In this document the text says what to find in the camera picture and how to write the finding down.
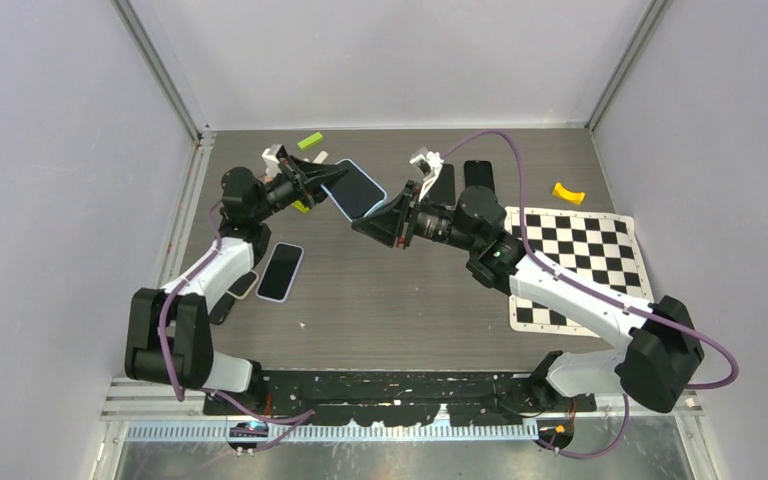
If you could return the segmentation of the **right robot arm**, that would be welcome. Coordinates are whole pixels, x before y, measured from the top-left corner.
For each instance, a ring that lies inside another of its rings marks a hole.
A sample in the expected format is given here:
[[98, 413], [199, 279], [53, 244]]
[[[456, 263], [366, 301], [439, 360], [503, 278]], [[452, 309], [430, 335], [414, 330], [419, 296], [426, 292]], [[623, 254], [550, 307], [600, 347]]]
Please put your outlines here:
[[649, 303], [588, 280], [529, 250], [505, 229], [506, 217], [486, 187], [465, 189], [449, 207], [422, 198], [409, 181], [395, 200], [351, 227], [391, 248], [420, 237], [464, 250], [467, 270], [484, 287], [546, 307], [609, 344], [547, 354], [525, 382], [538, 408], [556, 410], [579, 395], [626, 394], [652, 411], [671, 412], [704, 358], [686, 306], [669, 296]]

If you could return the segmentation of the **purple phone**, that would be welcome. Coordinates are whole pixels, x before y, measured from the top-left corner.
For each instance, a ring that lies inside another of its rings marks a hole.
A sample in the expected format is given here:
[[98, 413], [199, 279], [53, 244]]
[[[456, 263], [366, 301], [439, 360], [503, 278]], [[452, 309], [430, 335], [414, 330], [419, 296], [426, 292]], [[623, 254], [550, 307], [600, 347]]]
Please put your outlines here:
[[444, 164], [426, 197], [434, 204], [451, 207], [456, 203], [455, 188], [455, 168], [451, 164]]

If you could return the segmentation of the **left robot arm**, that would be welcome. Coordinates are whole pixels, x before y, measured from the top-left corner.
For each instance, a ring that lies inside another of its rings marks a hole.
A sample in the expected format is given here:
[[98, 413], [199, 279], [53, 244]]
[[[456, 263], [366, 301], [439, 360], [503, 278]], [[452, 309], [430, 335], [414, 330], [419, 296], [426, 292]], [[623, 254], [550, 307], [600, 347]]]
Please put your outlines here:
[[128, 378], [190, 390], [223, 390], [240, 412], [258, 412], [267, 398], [255, 380], [254, 361], [215, 350], [209, 315], [228, 289], [264, 257], [272, 215], [295, 202], [323, 202], [327, 183], [348, 169], [306, 162], [284, 152], [271, 156], [270, 181], [235, 167], [221, 179], [221, 222], [215, 239], [196, 264], [159, 288], [132, 297], [124, 355]]

